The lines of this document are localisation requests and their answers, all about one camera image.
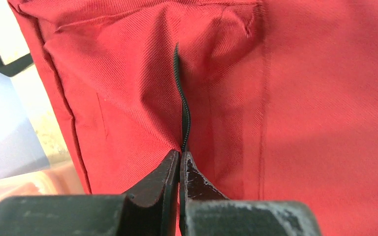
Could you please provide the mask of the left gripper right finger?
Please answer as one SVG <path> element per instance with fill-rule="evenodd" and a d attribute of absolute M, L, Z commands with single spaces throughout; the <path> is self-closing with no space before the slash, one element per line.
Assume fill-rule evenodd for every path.
<path fill-rule="evenodd" d="M 319 236 L 310 208 L 296 201 L 230 200 L 184 152 L 180 170 L 180 231 L 184 236 Z"/>

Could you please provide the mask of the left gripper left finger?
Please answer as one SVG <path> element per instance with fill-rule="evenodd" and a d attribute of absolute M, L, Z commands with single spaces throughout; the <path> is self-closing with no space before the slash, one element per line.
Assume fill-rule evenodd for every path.
<path fill-rule="evenodd" d="M 120 195 L 14 196 L 0 202 L 0 236 L 173 236 L 180 155 L 170 151 Z"/>

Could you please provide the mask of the red student backpack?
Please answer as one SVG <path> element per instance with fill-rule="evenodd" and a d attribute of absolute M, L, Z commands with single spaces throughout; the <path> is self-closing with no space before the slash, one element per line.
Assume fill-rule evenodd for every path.
<path fill-rule="evenodd" d="M 11 0 L 84 191 L 183 143 L 240 200 L 378 236 L 378 0 Z"/>

